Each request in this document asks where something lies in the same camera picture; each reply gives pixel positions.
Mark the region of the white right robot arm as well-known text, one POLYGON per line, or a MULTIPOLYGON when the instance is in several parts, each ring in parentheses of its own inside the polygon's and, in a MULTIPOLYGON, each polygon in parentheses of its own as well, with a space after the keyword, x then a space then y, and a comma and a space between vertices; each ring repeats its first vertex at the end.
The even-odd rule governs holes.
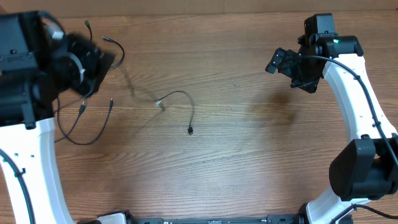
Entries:
POLYGON ((397 130, 384 114, 369 81, 364 52, 353 35, 340 36, 333 16, 304 22, 298 51, 276 49, 266 66, 291 87, 308 93, 325 80, 345 123, 347 146, 331 162, 329 187, 295 215, 268 215, 267 223, 351 223, 351 212, 397 192, 397 130))

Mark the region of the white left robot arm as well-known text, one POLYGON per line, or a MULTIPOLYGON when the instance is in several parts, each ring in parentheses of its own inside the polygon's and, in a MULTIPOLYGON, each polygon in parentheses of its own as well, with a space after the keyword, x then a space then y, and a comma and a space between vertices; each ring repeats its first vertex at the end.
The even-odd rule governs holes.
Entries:
POLYGON ((114 55, 47 11, 1 16, 1 168, 17 223, 71 223, 55 158, 53 101, 88 98, 114 55))

